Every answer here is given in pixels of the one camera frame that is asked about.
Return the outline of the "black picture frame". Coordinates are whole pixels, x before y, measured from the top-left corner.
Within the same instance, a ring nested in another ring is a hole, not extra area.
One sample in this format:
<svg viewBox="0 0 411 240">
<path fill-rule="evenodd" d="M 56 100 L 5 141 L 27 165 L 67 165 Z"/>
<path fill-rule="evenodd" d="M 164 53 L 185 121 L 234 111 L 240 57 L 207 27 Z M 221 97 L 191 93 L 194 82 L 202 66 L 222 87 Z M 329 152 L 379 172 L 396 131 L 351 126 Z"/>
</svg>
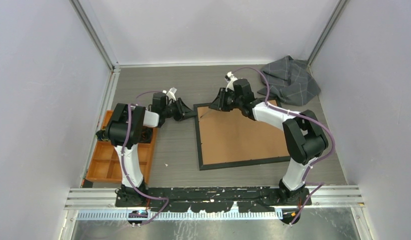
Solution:
<svg viewBox="0 0 411 240">
<path fill-rule="evenodd" d="M 208 103 L 193 108 L 199 170 L 289 162 L 282 130 L 253 121 L 239 109 L 215 111 Z"/>
</svg>

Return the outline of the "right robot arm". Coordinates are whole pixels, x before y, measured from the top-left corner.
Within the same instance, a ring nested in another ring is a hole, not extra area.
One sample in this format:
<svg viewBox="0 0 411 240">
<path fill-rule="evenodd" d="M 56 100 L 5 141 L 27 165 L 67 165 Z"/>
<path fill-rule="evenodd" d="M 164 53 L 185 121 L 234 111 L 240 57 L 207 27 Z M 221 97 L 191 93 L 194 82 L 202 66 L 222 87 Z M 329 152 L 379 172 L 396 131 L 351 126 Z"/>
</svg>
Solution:
<svg viewBox="0 0 411 240">
<path fill-rule="evenodd" d="M 244 117 L 266 123 L 282 130 L 290 156 L 288 169 L 279 181 L 278 197 L 285 205 L 292 205 L 305 189 L 303 179 L 312 161 L 317 160 L 329 146 L 324 130 L 314 112 L 289 111 L 255 97 L 247 79 L 225 76 L 227 85 L 221 87 L 209 109 L 219 112 L 241 111 Z"/>
</svg>

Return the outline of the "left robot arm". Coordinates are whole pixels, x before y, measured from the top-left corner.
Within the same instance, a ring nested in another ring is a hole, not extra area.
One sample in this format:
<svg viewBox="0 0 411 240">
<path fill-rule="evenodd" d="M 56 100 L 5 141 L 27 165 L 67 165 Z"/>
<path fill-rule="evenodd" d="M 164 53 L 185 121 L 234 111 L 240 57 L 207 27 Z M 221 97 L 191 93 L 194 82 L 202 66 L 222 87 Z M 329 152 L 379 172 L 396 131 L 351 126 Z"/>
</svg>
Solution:
<svg viewBox="0 0 411 240">
<path fill-rule="evenodd" d="M 98 140 L 114 146 L 122 171 L 119 196 L 126 197 L 135 207 L 146 203 L 147 192 L 138 154 L 143 128 L 160 128 L 166 119 L 177 122 L 197 116 L 181 98 L 175 97 L 175 88 L 154 91 L 150 106 L 118 103 L 104 130 L 96 133 Z"/>
</svg>

